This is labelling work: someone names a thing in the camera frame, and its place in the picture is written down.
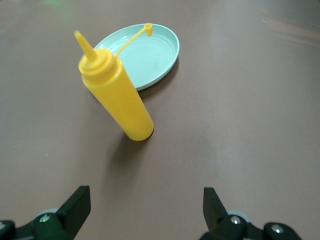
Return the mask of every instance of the brown table surface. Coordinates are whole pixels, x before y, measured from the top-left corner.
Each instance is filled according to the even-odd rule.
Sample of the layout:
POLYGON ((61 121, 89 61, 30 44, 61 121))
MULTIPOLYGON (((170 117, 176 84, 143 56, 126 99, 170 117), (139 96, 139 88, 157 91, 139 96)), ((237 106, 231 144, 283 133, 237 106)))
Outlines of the brown table surface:
POLYGON ((319 238, 318 0, 1 0, 0 219, 21 226, 90 185, 76 239, 197 240, 203 188, 228 210, 319 238), (84 87, 92 45, 152 22, 178 61, 140 92, 155 124, 129 140, 84 87))

